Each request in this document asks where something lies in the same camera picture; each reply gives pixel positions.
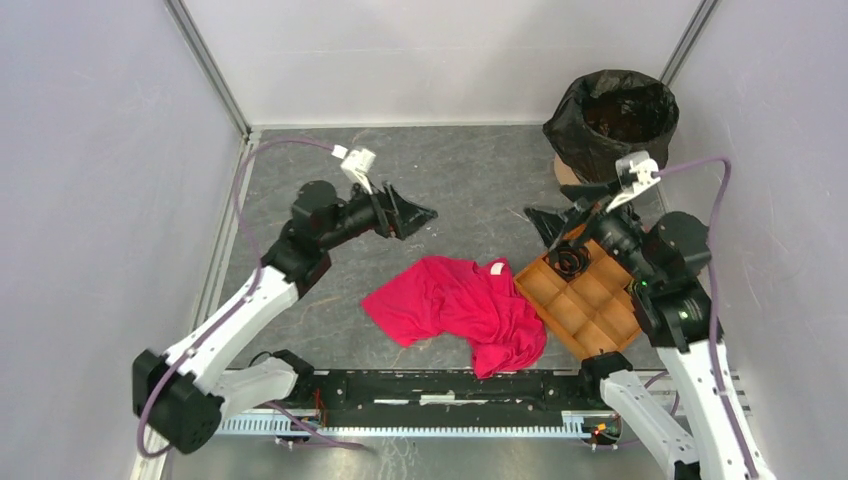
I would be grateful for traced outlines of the orange trash bin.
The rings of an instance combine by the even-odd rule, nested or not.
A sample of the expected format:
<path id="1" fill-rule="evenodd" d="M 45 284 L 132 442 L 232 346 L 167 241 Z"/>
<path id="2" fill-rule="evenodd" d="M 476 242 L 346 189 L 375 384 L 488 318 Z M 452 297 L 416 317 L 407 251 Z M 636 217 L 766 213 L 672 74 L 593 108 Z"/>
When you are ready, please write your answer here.
<path id="1" fill-rule="evenodd" d="M 560 185 L 580 185 L 584 183 L 583 179 L 558 155 L 553 158 L 553 171 Z"/>

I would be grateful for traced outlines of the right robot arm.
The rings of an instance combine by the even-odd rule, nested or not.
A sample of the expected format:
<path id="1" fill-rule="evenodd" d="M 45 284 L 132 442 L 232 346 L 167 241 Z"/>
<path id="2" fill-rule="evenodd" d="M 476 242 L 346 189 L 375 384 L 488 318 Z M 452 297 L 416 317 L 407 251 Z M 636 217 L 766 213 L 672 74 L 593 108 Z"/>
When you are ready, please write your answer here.
<path id="1" fill-rule="evenodd" d="M 674 382 L 688 420 L 681 426 L 653 399 L 618 352 L 582 362 L 580 400 L 611 407 L 630 426 L 670 479 L 769 479 L 772 470 L 756 446 L 733 387 L 715 284 L 699 281 L 712 270 L 709 230 L 696 217 L 673 211 L 645 229 L 630 203 L 651 181 L 565 185 L 565 209 L 528 207 L 547 259 L 596 244 L 630 275 L 630 297 L 641 331 Z"/>

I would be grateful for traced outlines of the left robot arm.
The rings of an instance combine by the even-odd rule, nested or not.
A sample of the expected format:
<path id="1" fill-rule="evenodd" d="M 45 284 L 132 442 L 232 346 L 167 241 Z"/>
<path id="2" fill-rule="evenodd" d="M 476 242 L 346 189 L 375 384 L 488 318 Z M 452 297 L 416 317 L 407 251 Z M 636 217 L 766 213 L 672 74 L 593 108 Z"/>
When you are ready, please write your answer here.
<path id="1" fill-rule="evenodd" d="M 356 184 L 347 200 L 323 180 L 304 184 L 278 239 L 260 257 L 246 283 L 184 339 L 157 354 L 142 351 L 132 364 L 132 407 L 139 419 L 137 449 L 145 458 L 152 430 L 167 453 L 197 451 L 221 424 L 247 410 L 283 400 L 306 405 L 313 379 L 277 356 L 241 370 L 229 365 L 283 311 L 326 274 L 332 249 L 368 231 L 405 240 L 438 216 L 404 199 L 390 184 Z"/>

